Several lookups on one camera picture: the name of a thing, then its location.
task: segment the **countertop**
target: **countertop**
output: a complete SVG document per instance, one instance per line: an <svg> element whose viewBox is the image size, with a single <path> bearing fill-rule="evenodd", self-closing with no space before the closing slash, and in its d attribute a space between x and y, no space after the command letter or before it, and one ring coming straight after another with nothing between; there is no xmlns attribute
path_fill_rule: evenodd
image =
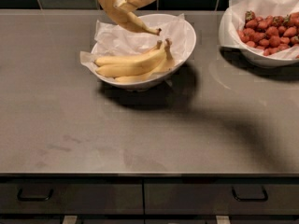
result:
<svg viewBox="0 0 299 224"><path fill-rule="evenodd" d="M0 10L1 175L298 176L299 66L262 69L222 49L222 12L167 82L129 92L81 65L98 10Z"/></svg>

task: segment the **banana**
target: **banana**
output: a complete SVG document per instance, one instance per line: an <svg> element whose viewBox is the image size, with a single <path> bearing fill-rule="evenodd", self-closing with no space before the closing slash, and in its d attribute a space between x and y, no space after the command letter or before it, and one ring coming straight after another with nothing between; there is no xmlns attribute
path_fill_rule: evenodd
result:
<svg viewBox="0 0 299 224"><path fill-rule="evenodd" d="M125 60L120 59L120 63L110 63L100 66L95 71L104 77L129 77L138 76L153 70L159 61L167 57L164 43L159 49L145 54L146 59Z"/></svg>
<svg viewBox="0 0 299 224"><path fill-rule="evenodd" d="M161 45L163 44L162 40L158 40L156 45L152 48L146 50L145 52L138 55L125 55L125 56L101 56L97 58L94 63L98 66L103 66L107 64L131 64L146 61L150 56L159 52Z"/></svg>
<svg viewBox="0 0 299 224"><path fill-rule="evenodd" d="M175 60L170 51L171 44L172 42L170 39L166 39L166 45L164 47L166 56L160 60L159 64L151 71L139 76L116 77L115 79L120 83L135 83L147 80L153 73L166 72L170 70L175 65Z"/></svg>
<svg viewBox="0 0 299 224"><path fill-rule="evenodd" d="M116 0L98 0L106 14L122 28L133 33L149 33L159 35L161 29L149 28L133 12L124 12L114 7Z"/></svg>

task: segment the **red fruit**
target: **red fruit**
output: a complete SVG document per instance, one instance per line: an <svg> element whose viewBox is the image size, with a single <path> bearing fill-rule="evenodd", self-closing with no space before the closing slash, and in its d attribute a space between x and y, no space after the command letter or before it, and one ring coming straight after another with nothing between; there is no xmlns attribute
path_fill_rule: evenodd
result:
<svg viewBox="0 0 299 224"><path fill-rule="evenodd" d="M276 48L280 45L280 37L278 35L272 35L269 39L270 46Z"/></svg>
<svg viewBox="0 0 299 224"><path fill-rule="evenodd" d="M283 35L287 31L287 28L285 26L279 26L278 27L278 33L279 35Z"/></svg>
<svg viewBox="0 0 299 224"><path fill-rule="evenodd" d="M270 55L275 54L275 53L279 52L279 48L270 48L269 52L270 52Z"/></svg>
<svg viewBox="0 0 299 224"><path fill-rule="evenodd" d="M251 36L255 34L255 31L252 28L245 28L243 29L243 33L244 35Z"/></svg>
<svg viewBox="0 0 299 224"><path fill-rule="evenodd" d="M265 49L263 46L257 46L256 49Z"/></svg>
<svg viewBox="0 0 299 224"><path fill-rule="evenodd" d="M273 16L269 15L268 17L265 18L265 20L267 21L267 25L270 26L273 21Z"/></svg>
<svg viewBox="0 0 299 224"><path fill-rule="evenodd" d="M281 37L280 38L280 43L282 43L282 44L289 44L290 43L290 39L288 37Z"/></svg>
<svg viewBox="0 0 299 224"><path fill-rule="evenodd" d="M283 34L284 37L293 37L297 35L297 28L295 26L289 27Z"/></svg>
<svg viewBox="0 0 299 224"><path fill-rule="evenodd" d="M265 38L265 33L256 32L253 36L253 41L255 43L258 43L260 40L263 40L264 38Z"/></svg>
<svg viewBox="0 0 299 224"><path fill-rule="evenodd" d="M255 29L257 26L258 26L258 22L256 20L254 20L254 19L246 22L246 24L245 24L246 28Z"/></svg>
<svg viewBox="0 0 299 224"><path fill-rule="evenodd" d="M267 47L269 47L270 43L269 43L269 40L263 39L263 40L259 41L259 45L267 48Z"/></svg>
<svg viewBox="0 0 299 224"><path fill-rule="evenodd" d="M284 50L284 49L289 49L290 47L289 47L289 45L288 44L280 44L279 46L278 46L278 49L279 50Z"/></svg>
<svg viewBox="0 0 299 224"><path fill-rule="evenodd" d="M249 42L249 36L244 35L243 31L237 30L237 33L238 33L238 35L239 35L242 42L244 42L244 43Z"/></svg>
<svg viewBox="0 0 299 224"><path fill-rule="evenodd" d="M268 28L268 23L266 20L262 20L258 23L257 29L260 31L265 31Z"/></svg>
<svg viewBox="0 0 299 224"><path fill-rule="evenodd" d="M278 28L275 26L270 26L266 31L265 34L267 37L271 37L272 35L279 35Z"/></svg>
<svg viewBox="0 0 299 224"><path fill-rule="evenodd" d="M259 17L256 17L256 18L255 18L255 20L256 20L257 22L260 22L260 21L262 21L262 20L263 20L263 17L261 17L261 16L259 16Z"/></svg>
<svg viewBox="0 0 299 224"><path fill-rule="evenodd" d="M263 55L264 55L264 56L269 56L269 55L270 55L270 50L269 50L269 49L265 49L265 50L263 51Z"/></svg>
<svg viewBox="0 0 299 224"><path fill-rule="evenodd" d="M245 13L245 22L251 21L253 19L255 19L255 13L254 13L254 11L247 11Z"/></svg>
<svg viewBox="0 0 299 224"><path fill-rule="evenodd" d="M282 16L275 16L273 17L272 25L279 27L282 25L283 22L284 22L284 18Z"/></svg>
<svg viewBox="0 0 299 224"><path fill-rule="evenodd" d="M298 35L291 37L290 42L293 45L299 44L299 37L298 37Z"/></svg>
<svg viewBox="0 0 299 224"><path fill-rule="evenodd" d="M254 43L253 41L249 41L249 42L247 42L246 45L249 46L249 47L252 47L252 48L255 48L255 47L256 47L256 46L255 46L255 43Z"/></svg>
<svg viewBox="0 0 299 224"><path fill-rule="evenodd" d="M299 12L293 12L284 18L283 24L288 27L294 26L295 24L298 24L298 19L299 19Z"/></svg>

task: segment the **white paper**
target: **white paper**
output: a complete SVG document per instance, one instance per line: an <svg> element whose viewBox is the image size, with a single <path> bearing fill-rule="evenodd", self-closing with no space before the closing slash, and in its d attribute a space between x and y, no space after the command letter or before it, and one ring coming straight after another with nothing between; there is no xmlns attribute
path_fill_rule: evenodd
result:
<svg viewBox="0 0 299 224"><path fill-rule="evenodd" d="M229 18L226 18L228 24L225 24L225 29L229 36L228 38L233 39L236 46L240 49L250 49L257 54L263 55L263 50L250 48L244 44L236 32L236 30L243 29L245 24L245 13L250 10L254 11L256 16L262 16L263 18L266 18L269 15L285 17L290 13L299 11L299 0L230 0L229 7L223 15L229 16ZM268 57L294 59L298 54L299 48L292 47Z"/></svg>
<svg viewBox="0 0 299 224"><path fill-rule="evenodd" d="M94 60L104 55L134 55L139 54L153 47L158 40L165 41L170 38L172 41L171 53L175 59L175 64L179 64L190 54L186 48L187 27L184 14L180 14L169 22L159 24L162 29L160 35L151 35L146 33L132 33L124 30L118 25L103 23L97 21L94 39L97 42L96 49L93 52L82 51L80 53L81 63L89 68L96 76L103 80L111 80L98 75L95 70L98 68L94 64Z"/></svg>

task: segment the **drawer handle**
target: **drawer handle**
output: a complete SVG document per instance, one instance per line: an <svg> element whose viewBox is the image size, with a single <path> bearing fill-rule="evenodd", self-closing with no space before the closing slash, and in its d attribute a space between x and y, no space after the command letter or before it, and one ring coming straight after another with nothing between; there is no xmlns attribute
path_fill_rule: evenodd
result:
<svg viewBox="0 0 299 224"><path fill-rule="evenodd" d="M19 190L17 195L18 200L21 202L45 202L48 199L50 199L50 197L53 195L53 189L50 190L47 197L42 197L42 198L22 197L21 194L22 194L22 189Z"/></svg>
<svg viewBox="0 0 299 224"><path fill-rule="evenodd" d="M239 198L236 195L234 187L232 187L233 196L239 202L267 202L268 201L268 193L266 192L264 187L262 187L262 192L263 192L263 198Z"/></svg>

